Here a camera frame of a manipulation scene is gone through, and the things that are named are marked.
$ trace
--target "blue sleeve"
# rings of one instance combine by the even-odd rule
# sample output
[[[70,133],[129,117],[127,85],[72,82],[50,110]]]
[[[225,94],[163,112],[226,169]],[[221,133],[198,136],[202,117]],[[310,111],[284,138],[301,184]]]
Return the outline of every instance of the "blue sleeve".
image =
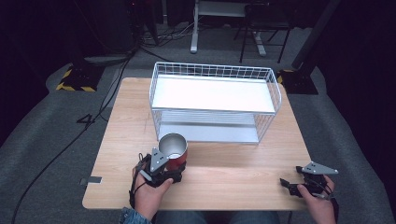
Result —
[[[151,224],[151,222],[134,209],[122,208],[120,224]]]

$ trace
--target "white wire rack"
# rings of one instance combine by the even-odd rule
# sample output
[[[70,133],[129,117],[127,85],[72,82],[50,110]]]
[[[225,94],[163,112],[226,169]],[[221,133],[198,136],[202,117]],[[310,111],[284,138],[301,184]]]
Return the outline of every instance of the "white wire rack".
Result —
[[[149,104],[157,138],[259,143],[281,105],[266,67],[155,63]]]

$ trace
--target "person's left hand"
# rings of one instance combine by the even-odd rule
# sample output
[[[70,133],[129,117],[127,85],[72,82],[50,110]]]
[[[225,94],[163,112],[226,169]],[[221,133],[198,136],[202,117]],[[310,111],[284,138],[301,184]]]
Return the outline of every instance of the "person's left hand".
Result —
[[[134,210],[148,220],[152,220],[160,207],[161,200],[166,191],[171,187],[173,179],[165,180],[158,188],[145,184],[145,178],[138,174],[134,186]]]

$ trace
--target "wooden tabletop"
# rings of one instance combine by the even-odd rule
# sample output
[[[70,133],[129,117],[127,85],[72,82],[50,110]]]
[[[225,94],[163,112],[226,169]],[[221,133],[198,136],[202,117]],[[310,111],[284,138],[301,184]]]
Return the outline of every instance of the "wooden tabletop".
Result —
[[[90,209],[130,207],[132,169],[138,154],[158,145],[149,107],[149,78],[125,78],[114,104],[83,205]],[[282,87],[282,106],[258,145],[189,142],[180,183],[163,197],[163,210],[301,210],[304,200],[279,183],[302,183],[295,166],[311,160]]]

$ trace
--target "cup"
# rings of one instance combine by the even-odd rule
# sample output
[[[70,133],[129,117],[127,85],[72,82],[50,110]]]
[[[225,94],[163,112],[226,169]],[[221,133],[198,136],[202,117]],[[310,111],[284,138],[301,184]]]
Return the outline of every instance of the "cup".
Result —
[[[160,139],[158,150],[168,159],[166,170],[177,170],[187,159],[187,141],[183,135],[169,133]]]

